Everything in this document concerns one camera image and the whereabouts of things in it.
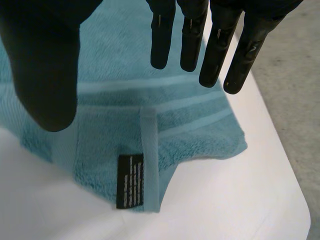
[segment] black label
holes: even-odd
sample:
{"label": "black label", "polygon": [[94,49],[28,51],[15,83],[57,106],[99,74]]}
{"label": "black label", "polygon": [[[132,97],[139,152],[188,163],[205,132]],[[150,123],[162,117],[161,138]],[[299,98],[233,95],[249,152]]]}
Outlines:
{"label": "black label", "polygon": [[120,155],[116,208],[130,209],[144,204],[144,155]]}

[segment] blue towel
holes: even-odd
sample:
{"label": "blue towel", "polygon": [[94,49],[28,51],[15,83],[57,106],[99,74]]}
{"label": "blue towel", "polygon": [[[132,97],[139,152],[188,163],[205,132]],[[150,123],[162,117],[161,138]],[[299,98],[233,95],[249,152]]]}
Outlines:
{"label": "blue towel", "polygon": [[143,154],[143,205],[133,209],[158,212],[179,163],[227,159],[247,147],[221,86],[198,83],[202,62],[193,73],[180,68],[178,9],[164,70],[150,65],[152,13],[144,0],[108,0],[96,9],[80,28],[77,115],[56,133],[39,128],[19,103],[0,44],[0,125],[112,204],[119,156]]}

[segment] gray floor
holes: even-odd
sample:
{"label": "gray floor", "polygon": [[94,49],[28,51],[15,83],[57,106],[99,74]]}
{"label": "gray floor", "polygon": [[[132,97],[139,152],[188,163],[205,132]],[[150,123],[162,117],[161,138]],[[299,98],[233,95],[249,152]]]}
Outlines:
{"label": "gray floor", "polygon": [[319,13],[320,0],[305,0],[269,34],[252,67],[310,209],[308,240],[320,240]]}

